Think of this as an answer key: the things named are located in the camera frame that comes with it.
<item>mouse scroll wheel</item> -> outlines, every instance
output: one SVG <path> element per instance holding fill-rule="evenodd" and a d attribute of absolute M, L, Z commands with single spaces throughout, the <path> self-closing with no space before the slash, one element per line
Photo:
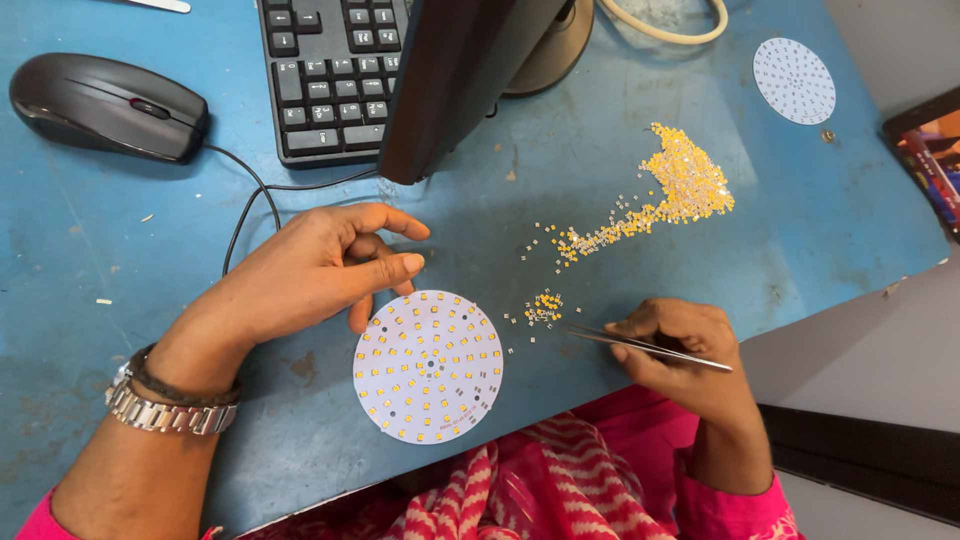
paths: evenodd
<path fill-rule="evenodd" d="M 139 110 L 140 112 L 146 112 L 151 116 L 155 116 L 160 120 L 170 119 L 170 112 L 168 112 L 167 109 L 164 109 L 163 107 L 158 107 L 150 103 L 149 101 L 143 101 L 138 97 L 135 97 L 130 100 L 130 106 L 136 110 Z"/>

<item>pink sleeve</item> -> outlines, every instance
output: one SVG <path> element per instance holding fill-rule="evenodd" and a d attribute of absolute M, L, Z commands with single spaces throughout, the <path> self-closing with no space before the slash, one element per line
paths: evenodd
<path fill-rule="evenodd" d="M 13 540 L 81 540 L 67 532 L 54 519 L 50 511 L 50 497 L 55 489 L 57 489 L 56 486 L 47 492 Z M 221 530 L 219 527 L 211 528 L 201 540 L 213 540 L 213 536 Z"/>
<path fill-rule="evenodd" d="M 678 449 L 674 459 L 677 526 L 682 540 L 805 540 L 783 496 L 780 479 L 754 496 L 717 491 L 686 475 L 691 448 Z"/>

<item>keyboard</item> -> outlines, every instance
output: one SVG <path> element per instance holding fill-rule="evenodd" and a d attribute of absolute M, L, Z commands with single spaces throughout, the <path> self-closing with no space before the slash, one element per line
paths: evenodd
<path fill-rule="evenodd" d="M 294 169 L 376 161 L 407 30 L 403 0 L 258 0 L 276 152 Z"/>

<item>cable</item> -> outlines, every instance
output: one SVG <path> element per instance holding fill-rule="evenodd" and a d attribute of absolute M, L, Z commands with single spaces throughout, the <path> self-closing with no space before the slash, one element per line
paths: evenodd
<path fill-rule="evenodd" d="M 260 180 L 260 177 L 256 176 L 256 173 L 253 172 L 253 169 L 249 168 L 246 163 L 244 163 L 242 160 L 240 160 L 240 158 L 237 158 L 236 156 L 234 156 L 234 155 L 231 154 L 230 152 L 224 150 L 223 148 L 220 148 L 219 146 L 213 146 L 212 144 L 204 143 L 204 148 L 209 148 L 210 150 L 213 150 L 214 152 L 220 152 L 221 154 L 223 154 L 224 156 L 227 156 L 227 157 L 230 158 L 231 160 L 236 161 L 241 167 L 247 169 L 247 172 L 250 173 L 250 176 L 252 176 L 253 179 L 256 180 L 256 182 L 257 182 L 258 184 L 260 184 L 260 189 L 264 189 L 264 190 L 266 189 L 266 186 L 263 185 L 263 181 Z M 276 205 L 274 204 L 274 198 L 270 196 L 270 192 L 269 192 L 269 191 L 267 192 L 267 202 L 270 203 L 270 210 L 274 213 L 274 226 L 275 226 L 276 229 L 279 231 L 279 230 L 280 230 L 280 214 L 279 214 L 279 212 L 276 211 Z"/>
<path fill-rule="evenodd" d="M 251 171 L 250 168 L 247 167 L 247 165 L 244 165 L 244 167 L 248 171 L 250 171 L 251 174 L 253 174 L 253 171 Z M 355 180 L 355 179 L 367 176 L 373 172 L 376 172 L 376 167 L 364 169 L 360 172 L 353 173 L 339 180 L 334 180 L 324 184 L 312 184 L 312 185 L 276 185 L 276 184 L 264 185 L 262 182 L 259 181 L 260 179 L 257 178 L 257 182 L 260 184 L 260 187 L 254 190 L 253 194 L 250 196 L 250 199 L 247 200 L 247 205 L 243 208 L 243 212 L 240 214 L 240 219 L 237 221 L 236 229 L 233 230 L 233 237 L 230 239 L 230 245 L 227 248 L 227 256 L 224 258 L 223 276 L 227 274 L 227 271 L 230 268 L 230 258 L 233 256 L 233 248 L 236 246 L 237 238 L 240 236 L 240 230 L 243 228 L 244 221 L 247 220 L 247 214 L 250 213 L 250 208 L 253 206 L 253 201 L 256 200 L 257 195 L 259 195 L 260 193 L 265 193 L 267 195 L 267 199 L 271 201 L 270 206 L 271 208 L 274 209 L 274 217 L 277 217 L 276 207 L 274 207 L 273 199 L 271 199 L 270 197 L 271 189 L 277 189 L 282 191 L 306 191 L 308 189 L 321 189 L 323 187 L 330 187 L 332 185 L 342 184 L 350 180 Z M 277 219 L 277 230 L 279 231 L 279 218 Z"/>
<path fill-rule="evenodd" d="M 666 32 L 659 28 L 654 28 L 649 24 L 638 20 L 636 17 L 630 15 L 627 12 L 624 12 L 619 6 L 617 6 L 613 0 L 597 0 L 603 4 L 616 18 L 627 23 L 629 26 L 634 28 L 634 30 L 639 30 L 642 33 L 650 37 L 655 37 L 657 39 L 662 39 L 670 43 L 680 43 L 681 45 L 697 45 L 700 43 L 706 43 L 713 39 L 716 39 L 718 36 L 723 34 L 723 31 L 727 29 L 727 6 L 724 5 L 723 0 L 712 0 L 713 5 L 716 6 L 717 14 L 720 17 L 720 20 L 717 22 L 717 27 L 714 28 L 711 32 L 706 34 L 700 34 L 699 36 L 687 36 L 684 34 L 674 34 L 672 32 Z"/>

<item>fingernail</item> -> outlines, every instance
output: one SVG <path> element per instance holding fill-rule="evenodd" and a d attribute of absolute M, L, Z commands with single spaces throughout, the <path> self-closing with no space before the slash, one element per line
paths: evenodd
<path fill-rule="evenodd" d="M 623 345 L 611 345 L 610 351 L 613 353 L 613 357 L 616 358 L 616 361 L 621 364 L 627 361 L 627 348 Z"/>
<path fill-rule="evenodd" d="M 407 272 L 417 272 L 423 267 L 423 255 L 412 253 L 403 258 L 403 267 Z"/>

